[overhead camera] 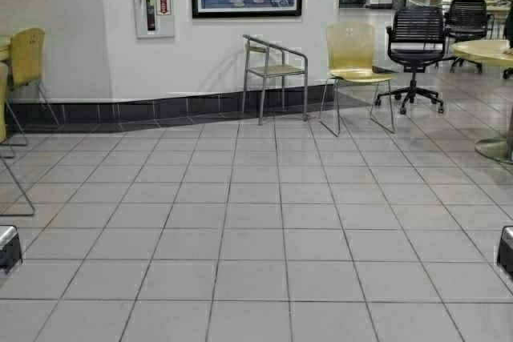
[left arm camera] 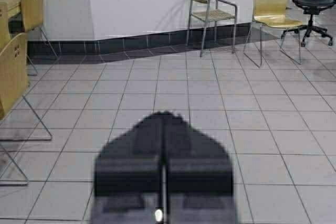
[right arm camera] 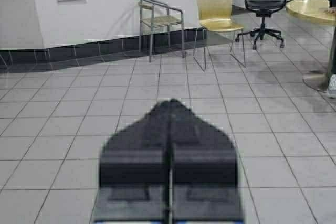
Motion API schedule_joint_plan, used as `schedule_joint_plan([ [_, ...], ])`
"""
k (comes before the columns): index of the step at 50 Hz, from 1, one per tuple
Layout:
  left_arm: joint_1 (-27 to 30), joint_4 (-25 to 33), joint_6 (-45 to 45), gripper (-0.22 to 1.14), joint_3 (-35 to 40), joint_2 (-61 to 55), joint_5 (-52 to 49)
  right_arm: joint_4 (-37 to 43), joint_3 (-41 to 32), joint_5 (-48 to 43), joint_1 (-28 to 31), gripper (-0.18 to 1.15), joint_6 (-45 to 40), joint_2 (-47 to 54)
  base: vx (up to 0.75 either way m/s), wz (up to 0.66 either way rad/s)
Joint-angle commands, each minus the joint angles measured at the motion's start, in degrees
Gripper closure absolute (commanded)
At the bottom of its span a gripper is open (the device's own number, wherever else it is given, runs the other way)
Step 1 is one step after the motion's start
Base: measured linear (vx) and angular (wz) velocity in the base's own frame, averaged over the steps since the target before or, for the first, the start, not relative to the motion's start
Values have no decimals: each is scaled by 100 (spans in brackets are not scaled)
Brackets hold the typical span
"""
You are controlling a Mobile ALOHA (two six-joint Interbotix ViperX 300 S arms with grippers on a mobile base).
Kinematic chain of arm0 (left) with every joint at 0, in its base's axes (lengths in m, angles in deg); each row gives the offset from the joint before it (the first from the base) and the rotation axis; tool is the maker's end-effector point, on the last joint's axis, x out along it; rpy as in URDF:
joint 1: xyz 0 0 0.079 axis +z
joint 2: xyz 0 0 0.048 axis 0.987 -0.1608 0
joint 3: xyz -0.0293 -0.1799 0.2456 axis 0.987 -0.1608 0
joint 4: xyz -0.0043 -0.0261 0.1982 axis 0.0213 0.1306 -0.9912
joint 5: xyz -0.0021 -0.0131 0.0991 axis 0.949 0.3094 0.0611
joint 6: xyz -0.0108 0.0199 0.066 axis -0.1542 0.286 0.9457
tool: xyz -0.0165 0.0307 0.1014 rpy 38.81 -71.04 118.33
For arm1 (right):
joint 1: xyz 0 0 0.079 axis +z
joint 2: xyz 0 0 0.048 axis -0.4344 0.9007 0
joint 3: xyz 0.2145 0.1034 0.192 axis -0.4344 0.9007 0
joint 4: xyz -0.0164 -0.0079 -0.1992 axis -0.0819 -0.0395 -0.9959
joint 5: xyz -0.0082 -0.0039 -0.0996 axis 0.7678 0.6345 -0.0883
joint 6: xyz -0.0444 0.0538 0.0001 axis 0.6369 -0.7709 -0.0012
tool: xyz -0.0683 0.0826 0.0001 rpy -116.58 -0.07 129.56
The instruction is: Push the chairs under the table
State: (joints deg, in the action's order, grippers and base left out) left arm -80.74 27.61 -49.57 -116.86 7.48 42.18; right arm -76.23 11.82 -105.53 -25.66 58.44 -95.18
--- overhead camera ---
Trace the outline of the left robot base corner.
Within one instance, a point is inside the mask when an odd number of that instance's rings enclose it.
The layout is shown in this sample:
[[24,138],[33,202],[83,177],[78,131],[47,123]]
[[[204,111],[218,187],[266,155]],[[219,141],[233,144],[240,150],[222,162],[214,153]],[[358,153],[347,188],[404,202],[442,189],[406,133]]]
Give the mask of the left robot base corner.
[[1,226],[1,269],[8,274],[22,262],[22,248],[18,228],[14,225]]

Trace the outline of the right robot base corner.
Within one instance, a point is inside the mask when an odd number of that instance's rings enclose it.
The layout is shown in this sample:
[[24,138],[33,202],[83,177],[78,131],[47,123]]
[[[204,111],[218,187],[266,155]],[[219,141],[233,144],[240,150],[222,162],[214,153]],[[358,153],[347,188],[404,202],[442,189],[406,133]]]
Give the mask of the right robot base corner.
[[496,256],[496,263],[510,277],[513,276],[512,226],[502,229]]

